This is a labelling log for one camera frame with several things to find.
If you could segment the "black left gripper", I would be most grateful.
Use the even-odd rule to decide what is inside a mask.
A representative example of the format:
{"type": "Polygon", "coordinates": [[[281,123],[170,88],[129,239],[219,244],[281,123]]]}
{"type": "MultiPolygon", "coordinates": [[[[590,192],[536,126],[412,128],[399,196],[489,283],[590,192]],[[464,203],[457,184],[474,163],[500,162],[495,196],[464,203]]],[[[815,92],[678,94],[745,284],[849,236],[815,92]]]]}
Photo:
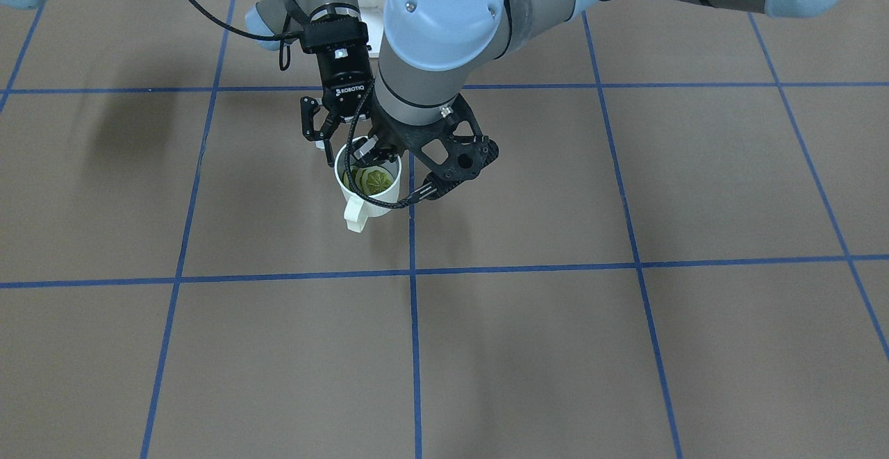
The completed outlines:
{"type": "Polygon", "coordinates": [[[369,137],[352,142],[351,161],[359,167],[371,167],[376,158],[394,158],[416,148],[414,126],[391,117],[382,108],[372,111],[371,122],[369,137]]]}

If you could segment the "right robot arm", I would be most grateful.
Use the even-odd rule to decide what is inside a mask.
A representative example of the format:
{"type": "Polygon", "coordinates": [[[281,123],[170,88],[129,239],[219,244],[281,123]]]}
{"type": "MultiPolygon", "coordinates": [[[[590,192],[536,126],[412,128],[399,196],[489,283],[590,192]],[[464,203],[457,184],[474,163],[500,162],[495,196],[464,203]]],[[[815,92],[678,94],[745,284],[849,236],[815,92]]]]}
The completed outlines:
{"type": "Polygon", "coordinates": [[[309,142],[324,150],[333,165],[330,140],[337,127],[369,115],[367,92],[372,86],[368,27],[358,0],[260,0],[248,10],[245,29],[213,16],[197,0],[186,0],[197,12],[232,34],[278,51],[280,67],[289,64],[291,44],[317,59],[323,95],[305,99],[301,127],[309,142]]]}

